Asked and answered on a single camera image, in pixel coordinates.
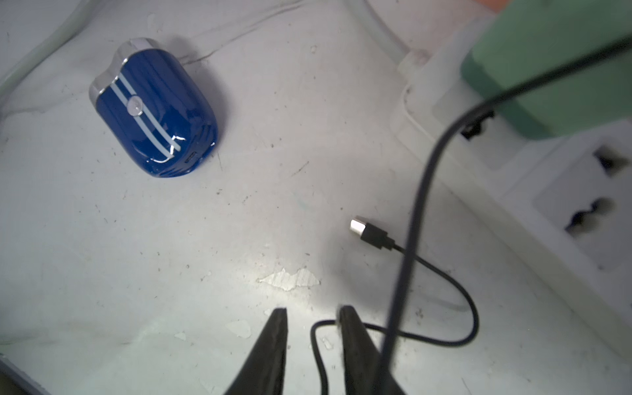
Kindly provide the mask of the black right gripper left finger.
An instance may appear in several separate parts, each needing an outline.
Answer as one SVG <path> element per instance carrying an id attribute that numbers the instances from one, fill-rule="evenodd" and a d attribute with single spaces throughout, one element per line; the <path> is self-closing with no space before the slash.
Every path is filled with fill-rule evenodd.
<path id="1" fill-rule="evenodd" d="M 240 372 L 225 394 L 282 394 L 287 337 L 286 309 L 274 309 Z"/>

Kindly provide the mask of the green usb charger adapter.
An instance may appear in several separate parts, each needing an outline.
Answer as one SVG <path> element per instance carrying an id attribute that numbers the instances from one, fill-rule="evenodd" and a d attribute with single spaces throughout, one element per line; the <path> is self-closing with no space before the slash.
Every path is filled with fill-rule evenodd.
<path id="1" fill-rule="evenodd" d="M 488 100 L 631 35 L 629 1 L 512 1 L 477 41 L 461 75 Z M 582 132 L 631 115 L 631 53 L 496 109 L 525 138 Z"/>

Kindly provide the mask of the blue electric shaver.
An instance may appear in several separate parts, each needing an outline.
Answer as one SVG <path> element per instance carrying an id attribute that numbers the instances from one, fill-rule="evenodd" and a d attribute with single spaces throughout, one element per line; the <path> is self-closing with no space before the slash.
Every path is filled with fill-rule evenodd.
<path id="1" fill-rule="evenodd" d="M 89 97 L 136 165 L 156 178 L 194 171 L 213 151 L 217 118 L 173 54 L 149 38 L 118 47 Z"/>

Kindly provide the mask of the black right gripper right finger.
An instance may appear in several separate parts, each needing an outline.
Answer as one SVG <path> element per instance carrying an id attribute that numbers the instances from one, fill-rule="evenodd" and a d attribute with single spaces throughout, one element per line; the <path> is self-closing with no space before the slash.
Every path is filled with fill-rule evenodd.
<path id="1" fill-rule="evenodd" d="M 342 334 L 346 394 L 371 394 L 380 352 L 367 330 L 385 332 L 386 329 L 363 323 L 350 305 L 339 308 L 337 323 Z"/>

